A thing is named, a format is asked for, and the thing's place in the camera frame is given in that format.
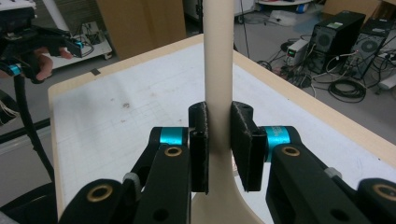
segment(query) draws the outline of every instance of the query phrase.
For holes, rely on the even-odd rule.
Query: cardboard box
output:
[[[369,18],[390,19],[396,8],[396,0],[327,0],[322,9],[323,17],[329,18],[343,10],[359,12]]]
[[[182,0],[96,0],[121,60],[186,38]]]

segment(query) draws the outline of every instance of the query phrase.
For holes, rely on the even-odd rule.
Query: gray floor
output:
[[[253,19],[257,19],[257,17],[267,18],[270,14],[269,9],[264,12],[253,13]],[[245,27],[236,23],[234,27],[235,45],[241,53],[249,56],[253,61],[270,60],[279,51],[279,46],[288,39],[299,38],[300,35],[310,35],[318,20],[319,14],[317,12],[308,12],[297,15],[297,23],[291,27],[274,25],[271,22],[251,24],[255,21],[249,21],[250,24],[246,24]],[[197,34],[197,28],[189,23],[187,30],[188,35]],[[27,81],[27,97],[33,120],[46,119],[50,115],[47,94],[49,86],[87,73],[93,68],[100,68],[117,61],[116,56],[108,61],[98,57],[55,70],[53,76],[46,80],[44,84],[33,85]],[[0,80],[0,89],[14,96],[11,78]],[[312,88],[304,89],[304,91],[314,96]],[[396,114],[396,98],[392,95],[392,91],[382,91],[380,94],[376,94],[376,91],[377,89],[368,90],[366,98],[358,104],[347,104],[337,101],[329,93],[319,89],[316,89],[315,96],[326,105],[331,106],[360,125],[396,144],[394,137],[396,134],[396,119],[394,118]],[[21,122],[16,120],[1,127],[0,134],[8,133],[20,127],[22,127]],[[42,140],[44,148],[51,158],[50,133],[42,133]],[[18,141],[12,144],[15,145],[15,149],[11,151],[2,152],[0,148],[0,205],[9,202],[30,189],[49,182],[49,178],[37,156],[32,151],[31,146],[29,144],[19,145]]]

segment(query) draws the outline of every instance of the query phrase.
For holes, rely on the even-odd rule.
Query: computer tower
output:
[[[393,21],[369,19],[361,28],[361,33],[352,47],[350,55],[344,69],[351,72],[351,76],[362,79],[373,62],[375,55],[382,48],[388,38],[389,31],[393,26]]]
[[[315,73],[326,72],[329,61],[338,55],[348,54],[355,43],[365,15],[357,12],[342,11],[337,15],[315,25],[309,41],[308,68]]]

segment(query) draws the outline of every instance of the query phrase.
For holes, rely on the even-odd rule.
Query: brass screw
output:
[[[165,150],[165,155],[168,157],[176,157],[181,154],[182,150],[180,147],[169,147]]]
[[[385,184],[376,184],[373,189],[379,196],[396,202],[396,188]]]
[[[300,151],[295,147],[283,147],[282,152],[288,156],[300,156]]]
[[[101,192],[100,195],[96,195],[98,193],[97,190],[103,190],[104,193]],[[111,187],[108,184],[102,184],[98,185],[95,188],[91,189],[90,192],[88,192],[87,199],[91,203],[99,203],[102,200],[108,198],[108,196],[111,195],[113,192],[113,187]]]

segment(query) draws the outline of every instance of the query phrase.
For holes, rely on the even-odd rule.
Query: white rod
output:
[[[64,31],[70,31],[55,2],[53,0],[43,0],[43,2],[55,22],[56,27]]]
[[[204,4],[205,101],[209,118],[209,194],[192,201],[191,223],[262,223],[233,177],[230,112],[233,100],[233,1]]]

